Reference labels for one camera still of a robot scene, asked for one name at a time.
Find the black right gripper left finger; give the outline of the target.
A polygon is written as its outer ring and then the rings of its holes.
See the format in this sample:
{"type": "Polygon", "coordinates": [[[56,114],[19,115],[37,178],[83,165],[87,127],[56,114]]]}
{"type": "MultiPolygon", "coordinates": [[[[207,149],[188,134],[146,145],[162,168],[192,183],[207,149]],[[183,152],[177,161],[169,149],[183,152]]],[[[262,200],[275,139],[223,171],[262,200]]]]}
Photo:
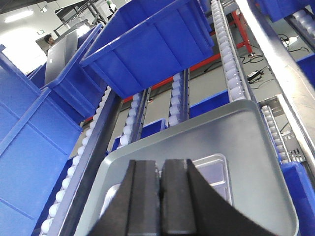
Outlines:
{"type": "Polygon", "coordinates": [[[159,176],[155,161],[129,162],[118,191],[88,235],[160,235],[159,176]]]}

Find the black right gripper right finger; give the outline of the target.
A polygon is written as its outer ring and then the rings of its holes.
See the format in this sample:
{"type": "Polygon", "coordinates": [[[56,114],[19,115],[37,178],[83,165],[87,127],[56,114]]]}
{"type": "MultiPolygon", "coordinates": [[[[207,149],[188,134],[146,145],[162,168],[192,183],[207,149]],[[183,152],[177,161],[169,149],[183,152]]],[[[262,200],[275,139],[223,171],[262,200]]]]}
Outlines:
{"type": "Polygon", "coordinates": [[[271,236],[211,187],[189,159],[168,159],[161,176],[163,236],[271,236]]]}

